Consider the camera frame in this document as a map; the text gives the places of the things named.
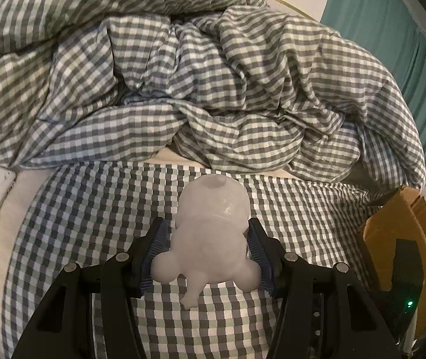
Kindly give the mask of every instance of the metal screw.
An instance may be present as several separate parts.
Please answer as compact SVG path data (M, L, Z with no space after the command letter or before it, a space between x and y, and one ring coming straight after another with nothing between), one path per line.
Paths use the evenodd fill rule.
M350 269L349 266L346 263L343 263L343 262L338 263L336 265L336 270L338 270L341 273L347 273L349 271L349 269Z
M298 260L298 255L294 252L287 252L284 254L284 258L289 262L296 262Z
M76 263L70 262L68 265L66 265L64 267L64 270L67 273L71 273L72 271L75 271L76 270Z
M125 260L128 260L129 257L130 255L128 255L128 252L120 252L115 256L115 259L119 262L124 262Z

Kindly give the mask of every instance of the white plush toy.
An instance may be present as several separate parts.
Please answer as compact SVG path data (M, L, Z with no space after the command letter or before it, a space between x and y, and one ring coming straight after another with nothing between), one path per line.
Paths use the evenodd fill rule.
M257 289L261 269L247 258L244 235L249 218L250 199L233 178L211 174L190 182L178 202L170 251L153 259L152 278L169 283L183 274L186 309L198 306L208 283L233 280L243 291Z

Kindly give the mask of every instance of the plush toy ear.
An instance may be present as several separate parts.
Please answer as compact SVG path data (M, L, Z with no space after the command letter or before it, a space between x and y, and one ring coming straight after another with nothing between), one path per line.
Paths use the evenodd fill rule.
M177 278L180 273L180 266L173 252L162 252L153 258L151 276L156 282L162 284L170 283Z
M235 272L233 282L240 290L255 290L262 282L262 269L258 263L249 258L245 258L244 263Z

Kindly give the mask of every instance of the gingham bed sheet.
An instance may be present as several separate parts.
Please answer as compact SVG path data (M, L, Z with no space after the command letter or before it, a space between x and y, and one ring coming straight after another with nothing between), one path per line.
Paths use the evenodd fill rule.
M95 162L65 165L44 183L25 217L4 289L5 356L54 277L68 262L90 266L129 247L151 221L164 217L174 228L178 197L193 179L221 172L177 165ZM377 196L346 184L322 184L262 175L232 175L251 201L251 215L286 250L324 266L349 263L361 280L365 268L356 234L378 207ZM199 307L179 300L185 279L155 283L133 313L151 358L263 358L281 303L264 291L243 293L232 282L207 285ZM98 358L105 358L100 304L94 326Z
M144 160L381 187L425 162L391 74L265 0L0 0L0 164Z

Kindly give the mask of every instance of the cardboard box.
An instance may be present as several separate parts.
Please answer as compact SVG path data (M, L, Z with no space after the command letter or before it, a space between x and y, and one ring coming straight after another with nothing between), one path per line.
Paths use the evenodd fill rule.
M416 189L399 188L363 226L360 245L376 289L391 289L396 239L415 240L420 249L425 282L418 304L419 338L426 335L426 201Z

